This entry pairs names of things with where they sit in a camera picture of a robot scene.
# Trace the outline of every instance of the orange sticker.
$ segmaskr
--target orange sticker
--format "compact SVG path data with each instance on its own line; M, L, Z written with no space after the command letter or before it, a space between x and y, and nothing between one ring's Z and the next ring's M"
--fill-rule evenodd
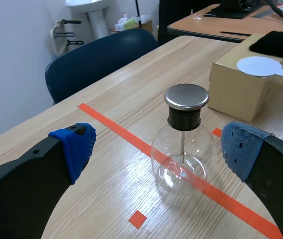
M218 138L221 138L221 136L222 136L222 130L216 128L214 131L212 131L212 134L213 134L214 136L217 136Z
M137 229L139 229L146 221L147 217L140 211L136 210L134 214L128 219L128 221Z
M97 112L93 108L89 107L87 104L82 103L78 106L82 111L89 114L91 117L99 121L101 124L109 128L111 131L116 133L119 137L126 140L135 148L139 149L141 152L151 157L151 146L146 144L141 139L137 138L135 135L129 133L124 128L120 127L116 123L112 122L110 119L103 116L101 113ZM251 209L247 208L245 205L239 203L232 197L228 196L218 188L207 183L205 180L197 177L190 170L180 167L171 158L165 154L159 152L155 149L154 158L163 166L168 168L170 171L178 174L181 170L185 171L189 177L185 180L192 185L193 188L198 189L204 187L203 194L218 203L220 206L240 218L242 221L246 222L254 229L258 230L260 233L265 235L270 239L283 239L278 227L273 223L269 222L265 218L261 217L259 214L255 213Z

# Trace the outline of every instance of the stainless steel lid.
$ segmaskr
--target stainless steel lid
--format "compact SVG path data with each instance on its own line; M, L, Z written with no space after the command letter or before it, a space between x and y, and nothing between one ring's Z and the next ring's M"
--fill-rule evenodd
M181 111L193 111L204 107L209 101L209 93L201 86L179 84L170 87L165 93L166 103Z

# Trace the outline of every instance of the black bottle neck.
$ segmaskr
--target black bottle neck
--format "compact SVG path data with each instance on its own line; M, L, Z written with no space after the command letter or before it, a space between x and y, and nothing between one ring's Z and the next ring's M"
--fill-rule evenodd
M200 109L181 111L169 107L168 124L178 131L192 131L200 126Z

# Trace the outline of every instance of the black cable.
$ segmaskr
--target black cable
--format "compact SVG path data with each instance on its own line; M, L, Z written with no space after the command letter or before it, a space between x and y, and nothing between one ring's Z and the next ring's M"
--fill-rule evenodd
M266 0L266 1L267 1L267 4L271 7L272 11L274 11L276 14L279 15L279 17L283 19L283 12L274 5L272 0Z

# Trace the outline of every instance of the desk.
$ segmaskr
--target desk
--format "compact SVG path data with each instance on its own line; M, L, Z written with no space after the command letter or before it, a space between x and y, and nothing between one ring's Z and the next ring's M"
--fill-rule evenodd
M87 103L151 144L167 124L165 90L178 83L208 89L212 62L233 46L179 37L0 136L1 165L51 131L77 122L90 123L97 131L93 156L57 204L43 239L266 238L201 193L182 197L157 188L150 158L77 108ZM208 107L201 119L209 131L238 121ZM253 125L283 139L283 89ZM220 139L215 141L218 173L212 184L272 222L259 199L225 164ZM128 222L135 210L148 217L138 230Z
M222 34L220 32L235 32L250 35L259 33L265 35L270 31L283 31L283 19L276 14L265 16L263 18L253 17L261 12L269 10L269 6L263 6L241 20L203 17L204 14L210 12L211 9L214 9L217 6L218 4L211 5L195 13L195 15L201 16L201 20L197 19L197 17L194 17L194 15L190 15L170 25L168 27L168 31L174 35L197 36L235 43L239 43L247 37Z

